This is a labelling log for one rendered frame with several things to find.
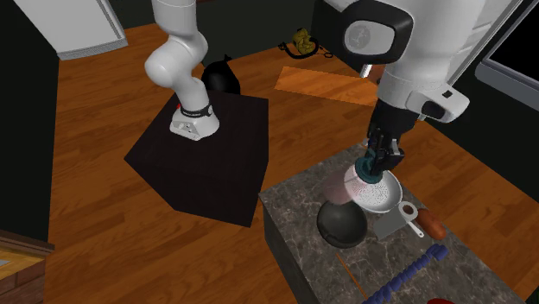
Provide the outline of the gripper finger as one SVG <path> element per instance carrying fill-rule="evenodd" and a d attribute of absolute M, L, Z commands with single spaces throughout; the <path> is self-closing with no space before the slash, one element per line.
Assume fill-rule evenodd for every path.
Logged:
<path fill-rule="evenodd" d="M 383 167 L 394 168 L 404 158 L 405 153 L 399 147 L 399 138 L 388 136 L 383 139 Z"/>
<path fill-rule="evenodd" d="M 368 140 L 370 159 L 370 175 L 380 175 L 379 161 L 384 157 L 384 133 L 381 130 L 373 130 Z"/>

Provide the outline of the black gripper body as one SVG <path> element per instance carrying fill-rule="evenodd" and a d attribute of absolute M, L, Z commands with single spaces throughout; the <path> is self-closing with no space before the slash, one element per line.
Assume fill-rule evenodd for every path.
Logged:
<path fill-rule="evenodd" d="M 418 117 L 419 115 L 413 111 L 394 107 L 379 98 L 371 115 L 367 137 L 372 138 L 371 133 L 379 128 L 384 136 L 400 142 L 402 134 L 414 128 Z"/>

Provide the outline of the pink bottle with teal cap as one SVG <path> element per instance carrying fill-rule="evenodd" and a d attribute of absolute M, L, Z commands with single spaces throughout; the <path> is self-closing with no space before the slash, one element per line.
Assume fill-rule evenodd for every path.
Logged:
<path fill-rule="evenodd" d="M 352 165 L 330 173 L 323 183 L 326 200 L 335 205 L 354 202 L 361 206 L 373 199 L 374 189 L 383 174 L 371 174 L 371 163 L 369 156 L 359 157 Z"/>

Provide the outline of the white colander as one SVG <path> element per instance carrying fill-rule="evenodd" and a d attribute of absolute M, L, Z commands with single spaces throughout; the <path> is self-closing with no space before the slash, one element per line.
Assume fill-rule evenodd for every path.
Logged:
<path fill-rule="evenodd" d="M 367 212 L 387 213 L 403 198 L 401 184 L 390 171 L 384 171 L 378 183 L 370 184 L 358 177 L 354 167 L 350 167 L 345 173 L 344 186 L 350 200 Z"/>

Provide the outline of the white measuring spoon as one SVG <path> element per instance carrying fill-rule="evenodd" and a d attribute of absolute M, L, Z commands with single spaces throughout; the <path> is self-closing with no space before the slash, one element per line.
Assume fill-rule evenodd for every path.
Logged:
<path fill-rule="evenodd" d="M 425 236 L 424 232 L 414 224 L 414 221 L 418 216 L 418 209 L 408 201 L 401 201 L 398 207 L 403 217 L 404 224 L 406 224 L 419 238 L 423 238 Z"/>

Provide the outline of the grey flat spatula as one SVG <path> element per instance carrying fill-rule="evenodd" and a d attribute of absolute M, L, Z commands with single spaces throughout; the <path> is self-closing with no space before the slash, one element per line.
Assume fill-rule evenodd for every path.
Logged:
<path fill-rule="evenodd" d="M 400 207 L 393 208 L 381 216 L 373 225 L 373 231 L 378 240 L 388 237 L 393 232 L 406 225 L 406 217 Z"/>

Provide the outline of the black bowl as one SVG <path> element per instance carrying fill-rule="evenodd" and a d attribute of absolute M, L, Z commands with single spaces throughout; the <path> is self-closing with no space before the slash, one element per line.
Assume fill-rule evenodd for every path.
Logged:
<path fill-rule="evenodd" d="M 350 249 L 361 244 L 368 232 L 365 213 L 353 201 L 344 205 L 326 201 L 318 211 L 316 225 L 322 238 L 340 249 Z"/>

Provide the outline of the brown sausage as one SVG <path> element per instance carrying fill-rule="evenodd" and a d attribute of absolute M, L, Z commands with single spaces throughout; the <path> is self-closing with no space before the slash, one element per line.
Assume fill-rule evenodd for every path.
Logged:
<path fill-rule="evenodd" d="M 442 222 L 429 209 L 420 208 L 415 221 L 432 239 L 442 240 L 447 235 Z"/>

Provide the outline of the dark marble counter block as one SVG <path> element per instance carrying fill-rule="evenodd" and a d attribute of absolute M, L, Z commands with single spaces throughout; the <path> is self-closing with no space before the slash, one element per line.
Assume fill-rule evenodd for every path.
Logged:
<path fill-rule="evenodd" d="M 264 236 L 296 304 L 361 304 L 365 301 L 335 256 L 346 262 L 367 296 L 420 257 L 434 240 L 403 227 L 383 240 L 373 232 L 358 246 L 328 244 L 316 226 L 325 198 L 323 180 L 363 153 L 357 144 L 260 193 Z M 384 304 L 427 304 L 433 298 L 455 304 L 525 304 L 451 231 L 441 240 L 444 259 L 431 262 L 406 281 Z"/>

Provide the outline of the thin orange stick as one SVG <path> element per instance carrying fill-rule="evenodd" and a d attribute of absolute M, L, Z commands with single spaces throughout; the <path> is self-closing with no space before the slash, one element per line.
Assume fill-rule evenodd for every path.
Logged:
<path fill-rule="evenodd" d="M 367 300 L 368 296 L 367 296 L 366 292 L 362 289 L 362 287 L 358 283 L 357 278 L 354 276 L 354 274 L 350 271 L 350 269 L 346 265 L 346 262 L 343 260 L 343 258 L 339 255 L 338 252 L 335 253 L 335 256 L 337 257 L 337 259 L 339 260 L 339 262 L 341 263 L 341 265 L 345 269 L 346 273 L 350 276 L 350 278 L 351 278 L 352 282 L 354 283 L 354 285 L 358 288 L 360 294 L 364 297 L 365 300 Z"/>

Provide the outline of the blue lettered tube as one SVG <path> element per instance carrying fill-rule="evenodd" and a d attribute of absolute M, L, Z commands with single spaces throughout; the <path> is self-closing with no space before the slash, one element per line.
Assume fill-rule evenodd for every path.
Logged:
<path fill-rule="evenodd" d="M 392 294 L 397 292 L 406 281 L 410 280 L 414 275 L 416 275 L 419 270 L 425 268 L 432 259 L 440 261 L 445 258 L 447 253 L 448 248 L 445 245 L 431 245 L 420 257 L 418 257 L 414 262 L 386 282 L 378 291 L 368 297 L 361 304 L 389 303 Z"/>

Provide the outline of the grey framed window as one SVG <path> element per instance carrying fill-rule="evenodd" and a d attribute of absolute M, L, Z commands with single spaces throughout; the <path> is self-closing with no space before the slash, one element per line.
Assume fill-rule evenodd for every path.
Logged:
<path fill-rule="evenodd" d="M 539 103 L 539 0 L 514 11 L 508 28 L 475 69 L 482 83 L 519 100 Z"/>

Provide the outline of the black robot stand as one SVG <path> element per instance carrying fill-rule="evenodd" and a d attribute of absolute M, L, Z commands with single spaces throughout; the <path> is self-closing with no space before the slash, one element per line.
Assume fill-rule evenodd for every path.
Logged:
<path fill-rule="evenodd" d="M 249 227 L 269 162 L 269 101 L 208 95 L 220 122 L 213 135 L 172 133 L 172 96 L 124 159 L 174 210 Z"/>

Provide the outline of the black rubbish bag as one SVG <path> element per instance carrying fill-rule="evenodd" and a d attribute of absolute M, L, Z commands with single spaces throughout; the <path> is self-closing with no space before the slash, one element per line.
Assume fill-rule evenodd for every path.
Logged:
<path fill-rule="evenodd" d="M 241 93 L 239 80 L 228 65 L 230 60 L 231 57 L 225 54 L 223 60 L 215 61 L 205 67 L 201 80 L 206 89 L 232 94 Z"/>

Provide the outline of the brown wooden cabinet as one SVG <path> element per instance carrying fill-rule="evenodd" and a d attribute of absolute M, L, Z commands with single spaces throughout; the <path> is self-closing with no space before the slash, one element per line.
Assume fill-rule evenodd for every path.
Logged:
<path fill-rule="evenodd" d="M 44 304 L 46 258 L 53 244 L 0 230 L 0 304 Z"/>

